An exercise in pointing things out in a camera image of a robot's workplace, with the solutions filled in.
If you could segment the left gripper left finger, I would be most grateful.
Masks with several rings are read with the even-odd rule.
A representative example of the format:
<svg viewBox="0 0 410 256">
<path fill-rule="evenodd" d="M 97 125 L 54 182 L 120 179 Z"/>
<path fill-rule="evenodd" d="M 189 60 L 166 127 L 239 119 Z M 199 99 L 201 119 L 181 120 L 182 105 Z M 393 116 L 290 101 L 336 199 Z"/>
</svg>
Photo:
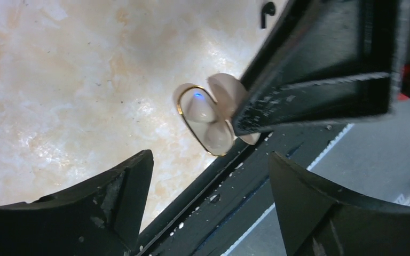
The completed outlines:
<svg viewBox="0 0 410 256">
<path fill-rule="evenodd" d="M 0 255 L 130 255 L 153 167 L 152 152 L 142 150 L 32 203 L 0 206 Z"/>
</svg>

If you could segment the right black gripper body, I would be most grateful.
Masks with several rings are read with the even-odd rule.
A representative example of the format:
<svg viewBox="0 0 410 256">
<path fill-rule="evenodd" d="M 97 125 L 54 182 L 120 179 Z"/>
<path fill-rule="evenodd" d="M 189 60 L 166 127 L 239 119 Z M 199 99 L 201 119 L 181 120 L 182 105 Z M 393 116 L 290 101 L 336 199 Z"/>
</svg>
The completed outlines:
<svg viewBox="0 0 410 256">
<path fill-rule="evenodd" d="M 390 115 L 410 99 L 410 1 L 288 1 L 242 83 L 237 135 Z"/>
</svg>

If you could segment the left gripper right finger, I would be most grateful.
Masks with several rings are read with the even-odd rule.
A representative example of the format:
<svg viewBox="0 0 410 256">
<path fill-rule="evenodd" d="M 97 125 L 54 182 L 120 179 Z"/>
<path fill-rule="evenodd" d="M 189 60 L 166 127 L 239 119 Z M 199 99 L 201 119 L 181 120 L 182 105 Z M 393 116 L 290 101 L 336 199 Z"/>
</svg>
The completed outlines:
<svg viewBox="0 0 410 256">
<path fill-rule="evenodd" d="M 269 155 L 288 255 L 410 255 L 410 206 L 365 196 Z"/>
</svg>

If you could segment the beige earbud charging case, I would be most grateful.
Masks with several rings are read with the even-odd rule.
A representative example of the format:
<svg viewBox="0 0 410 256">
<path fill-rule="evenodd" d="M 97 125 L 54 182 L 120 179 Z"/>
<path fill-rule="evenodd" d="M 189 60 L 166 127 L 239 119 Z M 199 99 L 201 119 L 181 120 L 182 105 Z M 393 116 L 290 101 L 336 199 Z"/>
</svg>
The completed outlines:
<svg viewBox="0 0 410 256">
<path fill-rule="evenodd" d="M 237 138 L 255 145 L 260 133 L 236 136 L 231 121 L 248 92 L 234 76 L 217 73 L 207 78 L 208 87 L 192 83 L 177 87 L 174 103 L 192 135 L 213 156 L 224 156 Z"/>
</svg>

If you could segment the white earbud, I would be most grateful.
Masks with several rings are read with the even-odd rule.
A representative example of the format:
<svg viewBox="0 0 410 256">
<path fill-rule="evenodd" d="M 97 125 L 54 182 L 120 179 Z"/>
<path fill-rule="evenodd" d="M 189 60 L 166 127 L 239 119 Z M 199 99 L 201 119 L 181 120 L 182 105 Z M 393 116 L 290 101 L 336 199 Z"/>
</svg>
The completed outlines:
<svg viewBox="0 0 410 256">
<path fill-rule="evenodd" d="M 216 121 L 216 113 L 209 97 L 202 93 L 193 93 L 186 107 L 185 117 L 197 123 L 212 123 Z"/>
<path fill-rule="evenodd" d="M 232 135 L 225 122 L 211 123 L 205 131 L 204 145 L 214 155 L 226 153 L 232 141 Z"/>
</svg>

